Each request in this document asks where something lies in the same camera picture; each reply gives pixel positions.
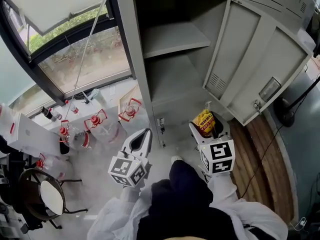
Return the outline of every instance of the plastic bottle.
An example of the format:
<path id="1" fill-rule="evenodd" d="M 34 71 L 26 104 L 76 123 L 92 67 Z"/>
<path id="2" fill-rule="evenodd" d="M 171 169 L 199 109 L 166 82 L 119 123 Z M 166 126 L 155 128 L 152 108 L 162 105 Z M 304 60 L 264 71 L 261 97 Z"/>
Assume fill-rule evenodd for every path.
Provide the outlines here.
<path id="1" fill-rule="evenodd" d="M 59 112 L 55 111 L 53 108 L 49 108 L 49 111 L 58 120 L 62 119 L 62 114 L 60 114 Z"/>
<path id="2" fill-rule="evenodd" d="M 140 101 L 131 99 L 124 112 L 119 114 L 120 123 L 129 136 L 141 129 L 150 128 L 147 112 L 141 105 Z"/>
<path id="3" fill-rule="evenodd" d="M 77 114 L 79 112 L 79 109 L 74 105 L 73 102 L 71 103 L 70 110 L 75 114 Z"/>
<path id="4" fill-rule="evenodd" d="M 108 107 L 107 101 L 105 100 L 104 96 L 102 95 L 101 91 L 99 89 L 93 89 L 91 92 L 91 96 L 100 103 L 101 107 L 103 109 L 106 109 Z"/>
<path id="5" fill-rule="evenodd" d="M 40 108 L 40 112 L 48 119 L 50 119 L 52 122 L 55 122 L 57 118 L 55 118 L 49 109 L 45 108 L 44 106 Z"/>
<path id="6" fill-rule="evenodd" d="M 36 166 L 45 173 L 57 180 L 70 179 L 73 176 L 73 167 L 70 162 L 53 155 L 46 157 L 40 154 L 40 160 L 36 161 Z"/>
<path id="7" fill-rule="evenodd" d="M 92 127 L 88 130 L 104 146 L 110 149 L 120 149 L 126 139 L 126 132 L 118 121 L 107 118 L 102 109 L 90 118 Z"/>
<path id="8" fill-rule="evenodd" d="M 72 149 L 82 151 L 90 147 L 90 134 L 84 130 L 74 127 L 68 122 L 67 125 L 60 127 L 62 141 Z"/>

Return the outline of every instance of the marker cube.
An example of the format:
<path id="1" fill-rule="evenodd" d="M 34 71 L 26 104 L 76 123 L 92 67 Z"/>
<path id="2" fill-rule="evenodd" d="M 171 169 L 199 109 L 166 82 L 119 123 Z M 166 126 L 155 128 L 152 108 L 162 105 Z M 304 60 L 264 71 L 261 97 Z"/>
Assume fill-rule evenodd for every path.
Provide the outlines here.
<path id="1" fill-rule="evenodd" d="M 135 187 L 147 174 L 147 170 L 140 160 L 114 156 L 108 173 L 118 184 Z"/>
<path id="2" fill-rule="evenodd" d="M 233 170 L 236 159 L 233 140 L 199 145 L 198 147 L 201 161 L 209 175 Z"/>

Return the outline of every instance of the white lab coat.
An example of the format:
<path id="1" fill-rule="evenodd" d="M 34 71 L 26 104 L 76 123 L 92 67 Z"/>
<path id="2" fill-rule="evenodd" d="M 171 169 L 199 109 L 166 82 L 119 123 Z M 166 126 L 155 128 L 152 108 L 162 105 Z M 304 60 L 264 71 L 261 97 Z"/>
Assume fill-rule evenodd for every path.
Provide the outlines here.
<path id="1" fill-rule="evenodd" d="M 208 183 L 213 193 L 210 207 L 220 209 L 231 217 L 238 240 L 257 240 L 248 224 L 260 228 L 276 240 L 286 240 L 288 228 L 282 219 L 259 202 L 238 199 L 237 187 L 229 173 L 214 175 Z M 120 198 L 108 201 L 90 228 L 87 240 L 136 240 L 141 218 L 151 206 L 151 188 L 140 190 L 125 187 Z"/>

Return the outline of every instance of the glass pane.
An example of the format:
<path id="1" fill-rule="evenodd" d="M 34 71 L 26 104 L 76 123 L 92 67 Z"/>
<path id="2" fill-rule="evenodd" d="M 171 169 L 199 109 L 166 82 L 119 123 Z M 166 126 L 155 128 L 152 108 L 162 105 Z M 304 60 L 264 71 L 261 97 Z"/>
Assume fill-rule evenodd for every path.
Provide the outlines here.
<path id="1" fill-rule="evenodd" d="M 44 35 L 72 17 L 99 7 L 102 0 L 6 0 L 27 24 Z"/>
<path id="2" fill-rule="evenodd" d="M 84 12 L 69 21 L 62 23 L 61 25 L 57 26 L 50 32 L 46 33 L 45 35 L 40 35 L 33 27 L 32 24 L 29 27 L 29 47 L 28 47 L 28 27 L 24 27 L 23 20 L 21 19 L 20 15 L 9 6 L 6 2 L 3 2 L 3 6 L 7 11 L 7 16 L 10 18 L 12 22 L 12 26 L 16 29 L 17 35 L 21 38 L 21 43 L 25 50 L 32 54 L 34 51 L 48 43 L 53 38 L 59 36 L 60 34 L 66 32 L 67 30 L 84 23 L 88 20 L 94 19 L 97 16 L 99 8 L 95 8 Z M 102 8 L 100 15 L 106 15 L 108 13 L 107 7 L 104 6 Z"/>
<path id="3" fill-rule="evenodd" d="M 18 97 L 9 107 L 22 114 L 27 114 L 50 101 L 52 99 L 36 84 Z"/>
<path id="4" fill-rule="evenodd" d="M 99 8 L 87 11 L 77 17 L 74 17 L 70 19 L 69 21 L 61 24 L 60 26 L 56 27 L 55 29 L 51 30 L 49 33 L 45 34 L 44 36 L 41 36 L 39 33 L 37 33 L 32 27 L 30 27 L 30 39 L 29 39 L 29 51 L 30 53 L 33 53 L 37 49 L 39 49 L 41 46 L 45 45 L 47 42 L 52 40 L 53 38 L 59 36 L 60 34 L 66 32 L 67 30 L 84 23 L 88 20 L 94 19 L 97 16 L 97 13 L 99 11 Z M 107 7 L 104 6 L 102 8 L 101 14 L 107 14 Z M 24 31 L 25 36 L 23 41 L 27 47 L 27 33 L 28 30 Z"/>
<path id="5" fill-rule="evenodd" d="M 88 37 L 79 40 L 39 64 L 64 93 L 74 89 L 87 40 Z M 118 27 L 106 29 L 90 38 L 78 86 L 82 87 L 129 68 Z"/>
<path id="6" fill-rule="evenodd" d="M 0 38 L 0 103 L 24 114 L 52 100 L 28 76 Z"/>

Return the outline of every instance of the wall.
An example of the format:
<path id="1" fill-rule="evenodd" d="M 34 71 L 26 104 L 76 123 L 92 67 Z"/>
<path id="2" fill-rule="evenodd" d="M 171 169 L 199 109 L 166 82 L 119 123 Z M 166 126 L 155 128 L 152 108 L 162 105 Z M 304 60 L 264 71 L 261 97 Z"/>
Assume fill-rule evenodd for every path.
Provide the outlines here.
<path id="1" fill-rule="evenodd" d="M 35 85 L 0 37 L 0 103 L 10 104 Z"/>
<path id="2" fill-rule="evenodd" d="M 282 97 L 292 103 L 312 83 L 313 80 L 303 70 L 283 92 Z M 268 109 L 279 128 L 281 123 L 274 114 L 273 105 Z M 310 189 L 320 172 L 320 91 L 317 87 L 312 89 L 296 112 L 293 126 L 283 127 L 279 132 L 295 173 L 299 217 L 302 218 L 307 215 Z"/>

